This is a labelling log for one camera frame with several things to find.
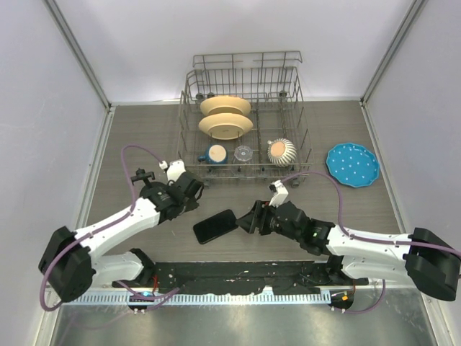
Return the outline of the black smartphone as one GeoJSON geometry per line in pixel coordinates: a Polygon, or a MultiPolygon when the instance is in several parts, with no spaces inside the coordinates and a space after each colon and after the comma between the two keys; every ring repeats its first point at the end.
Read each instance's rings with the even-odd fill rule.
{"type": "Polygon", "coordinates": [[[237,228],[234,212],[227,209],[196,223],[193,232],[200,244],[206,244],[237,228]]]}

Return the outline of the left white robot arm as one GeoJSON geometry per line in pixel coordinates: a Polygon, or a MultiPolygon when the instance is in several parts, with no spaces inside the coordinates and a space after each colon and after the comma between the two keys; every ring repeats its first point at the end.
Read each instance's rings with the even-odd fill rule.
{"type": "Polygon", "coordinates": [[[90,287],[106,284],[144,288],[153,284],[155,265],[141,249],[110,255],[130,237],[198,208],[204,184],[183,172],[168,183],[148,173],[134,205],[75,231],[63,226],[54,231],[38,265],[62,302],[82,296],[90,287]]]}

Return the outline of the black phone stand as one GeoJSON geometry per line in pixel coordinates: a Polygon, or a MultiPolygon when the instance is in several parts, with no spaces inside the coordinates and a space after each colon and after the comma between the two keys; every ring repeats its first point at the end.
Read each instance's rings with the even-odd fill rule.
{"type": "Polygon", "coordinates": [[[136,182],[143,182],[144,186],[141,188],[139,197],[146,198],[148,197],[155,187],[158,187],[160,182],[157,182],[155,179],[155,174],[153,172],[146,172],[142,168],[138,168],[135,171],[135,175],[130,178],[132,185],[136,182]]]}

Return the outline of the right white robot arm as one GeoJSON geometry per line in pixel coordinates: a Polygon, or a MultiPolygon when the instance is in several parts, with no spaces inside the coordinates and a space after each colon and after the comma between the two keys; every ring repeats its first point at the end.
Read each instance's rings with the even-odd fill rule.
{"type": "Polygon", "coordinates": [[[460,253],[428,229],[416,228],[411,234],[343,230],[306,216],[291,202],[274,207],[260,200],[236,223],[249,234],[274,232],[310,254],[328,256],[325,274],[335,285],[376,278],[413,283],[441,301],[456,299],[460,253]]]}

